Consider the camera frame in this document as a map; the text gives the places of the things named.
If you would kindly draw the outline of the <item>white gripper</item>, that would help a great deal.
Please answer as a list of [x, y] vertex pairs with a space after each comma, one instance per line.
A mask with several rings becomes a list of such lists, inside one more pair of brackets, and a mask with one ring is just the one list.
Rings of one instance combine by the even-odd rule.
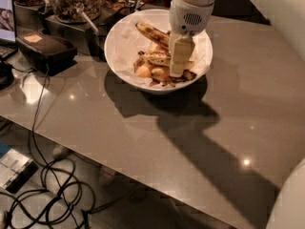
[[169, 52], [170, 76], [179, 77], [184, 72], [195, 47], [193, 39], [180, 35], [199, 34], [207, 27], [214, 3], [210, 0], [172, 0], [170, 7]]

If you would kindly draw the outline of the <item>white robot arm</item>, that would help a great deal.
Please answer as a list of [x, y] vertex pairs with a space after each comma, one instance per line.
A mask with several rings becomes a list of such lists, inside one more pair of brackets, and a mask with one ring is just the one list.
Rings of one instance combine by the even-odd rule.
[[[172, 0], [170, 76], [179, 77], [193, 54], [193, 37], [203, 32], [215, 0]], [[290, 173], [276, 199], [266, 229], [305, 229], [305, 158]]]

